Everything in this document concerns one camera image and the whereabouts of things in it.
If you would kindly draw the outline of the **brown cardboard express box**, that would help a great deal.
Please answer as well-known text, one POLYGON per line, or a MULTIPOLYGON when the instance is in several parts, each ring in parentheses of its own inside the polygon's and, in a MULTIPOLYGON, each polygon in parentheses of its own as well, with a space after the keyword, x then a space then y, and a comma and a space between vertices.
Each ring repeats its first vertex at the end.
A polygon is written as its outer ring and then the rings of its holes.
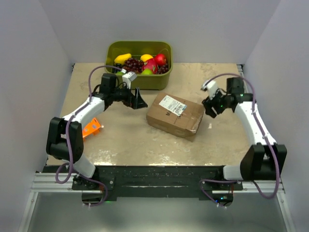
POLYGON ((150 126, 193 141, 203 115, 202 104, 159 92, 146 114, 146 120, 150 126))

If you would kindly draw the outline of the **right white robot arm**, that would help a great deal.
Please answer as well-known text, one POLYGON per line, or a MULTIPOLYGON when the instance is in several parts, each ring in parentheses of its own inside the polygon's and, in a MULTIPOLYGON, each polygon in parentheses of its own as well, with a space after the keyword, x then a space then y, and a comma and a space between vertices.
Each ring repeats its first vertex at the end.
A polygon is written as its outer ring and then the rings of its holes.
POLYGON ((221 190, 232 185, 232 180, 278 181, 287 155, 285 145, 280 145, 267 130, 258 111, 253 93, 244 89, 242 77, 226 80, 226 90, 221 90, 214 79, 203 83, 201 90, 208 92, 202 101, 205 113, 216 118, 231 109, 241 120, 250 142, 250 148, 239 165, 225 165, 223 173, 216 176, 215 184, 221 190))

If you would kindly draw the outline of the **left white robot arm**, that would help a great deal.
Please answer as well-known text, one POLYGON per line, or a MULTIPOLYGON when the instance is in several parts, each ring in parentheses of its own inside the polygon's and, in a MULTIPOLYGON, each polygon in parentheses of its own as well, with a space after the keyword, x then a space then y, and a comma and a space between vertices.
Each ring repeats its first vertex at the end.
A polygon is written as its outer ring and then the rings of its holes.
POLYGON ((97 115, 103 113, 113 102, 122 102, 132 109, 148 107, 140 95, 140 89, 131 92, 131 83, 137 78, 134 72, 122 75, 123 86, 117 83, 117 76, 103 74, 87 100, 72 113, 60 118, 54 117, 49 124, 46 153, 55 159, 67 161, 69 171, 83 175, 83 184, 88 189, 96 189, 100 178, 95 175, 96 167, 84 155, 83 129, 97 115))

